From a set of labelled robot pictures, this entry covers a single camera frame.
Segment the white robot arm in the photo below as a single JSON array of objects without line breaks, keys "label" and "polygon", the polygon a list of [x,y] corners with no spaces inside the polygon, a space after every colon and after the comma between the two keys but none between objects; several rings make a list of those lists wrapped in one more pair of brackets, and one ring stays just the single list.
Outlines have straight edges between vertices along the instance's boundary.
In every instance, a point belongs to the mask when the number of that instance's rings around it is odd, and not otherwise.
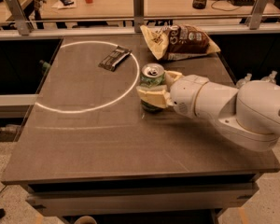
[{"label": "white robot arm", "polygon": [[172,107],[190,119],[208,120],[234,144],[253,151],[272,149],[280,139],[280,86],[252,80],[234,88],[196,75],[167,71],[157,86],[136,88],[140,99]]}]

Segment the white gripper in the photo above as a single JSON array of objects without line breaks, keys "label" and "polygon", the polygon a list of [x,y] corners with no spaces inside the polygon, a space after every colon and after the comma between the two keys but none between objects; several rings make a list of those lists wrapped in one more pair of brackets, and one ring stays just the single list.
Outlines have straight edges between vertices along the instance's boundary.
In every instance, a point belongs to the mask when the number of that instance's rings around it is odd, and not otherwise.
[{"label": "white gripper", "polygon": [[207,77],[196,75],[183,77],[180,72],[166,70],[165,85],[151,88],[137,86],[136,90],[142,101],[158,108],[167,108],[173,105],[177,114],[193,119],[198,93],[208,82]]}]

